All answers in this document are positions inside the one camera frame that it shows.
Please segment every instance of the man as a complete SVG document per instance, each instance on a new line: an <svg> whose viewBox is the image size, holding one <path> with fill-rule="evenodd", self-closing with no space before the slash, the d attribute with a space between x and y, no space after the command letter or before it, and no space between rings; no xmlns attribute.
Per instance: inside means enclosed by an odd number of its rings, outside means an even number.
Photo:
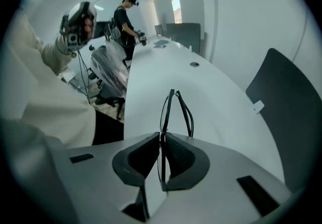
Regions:
<svg viewBox="0 0 322 224"><path fill-rule="evenodd" d="M134 28L126 14L126 10L130 9L133 5L138 6L138 2L136 0L123 0L122 4L114 12L114 20L116 21L117 27L121 32L121 38L118 42L125 50L127 55L126 60L132 59L135 38L138 38L138 35L133 31Z"/></svg>
<svg viewBox="0 0 322 224"><path fill-rule="evenodd" d="M85 31L89 38L93 36L90 19L85 19ZM13 73L6 77L15 82L4 81L2 75L1 86L7 83L8 88L2 90L1 104L8 110L2 109L1 117L21 119L46 135L59 138L66 147L122 140L122 123L96 111L83 94L58 79L57 75L72 60L71 55L63 53L65 48L61 35L52 44L44 45L27 16L22 11L16 12L2 49L2 55L10 59L7 60L10 64L3 67L7 73Z"/></svg>

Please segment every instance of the sleeve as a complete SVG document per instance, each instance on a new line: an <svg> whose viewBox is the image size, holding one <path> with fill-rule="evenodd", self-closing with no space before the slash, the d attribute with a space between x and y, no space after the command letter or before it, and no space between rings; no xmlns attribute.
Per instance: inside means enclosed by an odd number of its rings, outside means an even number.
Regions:
<svg viewBox="0 0 322 224"><path fill-rule="evenodd" d="M117 18L117 20L119 21L119 23L121 25L127 23L127 16L126 16L126 12L123 9L119 9L115 12L115 17Z"/></svg>
<svg viewBox="0 0 322 224"><path fill-rule="evenodd" d="M44 63L58 75L71 61L71 55L61 53L66 49L64 38L59 35L53 43L44 45L35 35L36 49L40 52Z"/></svg>

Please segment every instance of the white desk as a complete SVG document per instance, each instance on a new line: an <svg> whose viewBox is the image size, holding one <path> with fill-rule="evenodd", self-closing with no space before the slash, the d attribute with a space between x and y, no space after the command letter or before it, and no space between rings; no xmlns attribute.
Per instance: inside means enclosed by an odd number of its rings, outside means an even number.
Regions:
<svg viewBox="0 0 322 224"><path fill-rule="evenodd" d="M247 95L214 65L175 42L135 47L125 104L124 138L159 131L164 101L179 90L195 124L194 137L238 151L282 182L275 141ZM199 67L190 66L198 62ZM169 132L188 135L179 100L173 97Z"/></svg>

